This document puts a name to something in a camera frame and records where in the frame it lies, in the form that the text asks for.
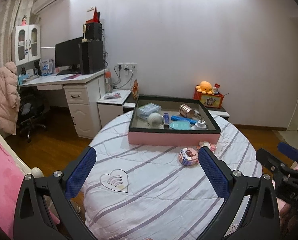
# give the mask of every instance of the round white object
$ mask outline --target round white object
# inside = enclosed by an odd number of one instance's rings
[[[159,128],[163,123],[163,116],[159,113],[152,113],[148,116],[148,124],[151,127]]]

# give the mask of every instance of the pink storage box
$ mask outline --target pink storage box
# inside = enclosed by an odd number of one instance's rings
[[[168,113],[178,115],[179,107],[186,104],[192,109],[197,109],[206,121],[208,130],[173,130],[173,129],[152,129],[146,121],[137,116],[137,109],[148,103],[161,106],[160,114]],[[162,146],[195,146],[201,141],[216,144],[221,133],[220,127],[214,118],[199,100],[185,98],[171,98],[160,96],[140,95],[128,131],[129,144],[136,145],[162,145]]]

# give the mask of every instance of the blue gripper pad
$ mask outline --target blue gripper pad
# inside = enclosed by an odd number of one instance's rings
[[[277,149],[283,155],[287,156],[289,159],[293,160],[294,162],[298,161],[298,149],[284,142],[278,143]]]
[[[83,183],[96,163],[96,159],[96,150],[92,147],[87,147],[75,161],[70,162],[64,169],[62,180],[65,183],[64,194],[67,200],[78,195]]]
[[[226,200],[233,184],[230,168],[223,161],[219,161],[208,147],[199,149],[198,161],[217,196]]]

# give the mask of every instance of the white striped comforter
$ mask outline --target white striped comforter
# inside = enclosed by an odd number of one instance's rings
[[[195,240],[223,203],[201,166],[177,159],[182,147],[130,145],[132,112],[108,123],[90,146],[97,161],[82,187],[86,225],[99,240]],[[215,155],[246,176],[260,177],[255,150],[236,127],[214,116],[222,129]],[[228,233],[236,229],[248,197]]]

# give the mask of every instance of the orange octopus plush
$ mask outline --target orange octopus plush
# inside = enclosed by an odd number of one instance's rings
[[[196,89],[198,92],[203,93],[203,94],[208,94],[208,95],[213,95],[213,90],[212,86],[209,82],[207,81],[202,81],[200,83],[200,86],[196,86]]]

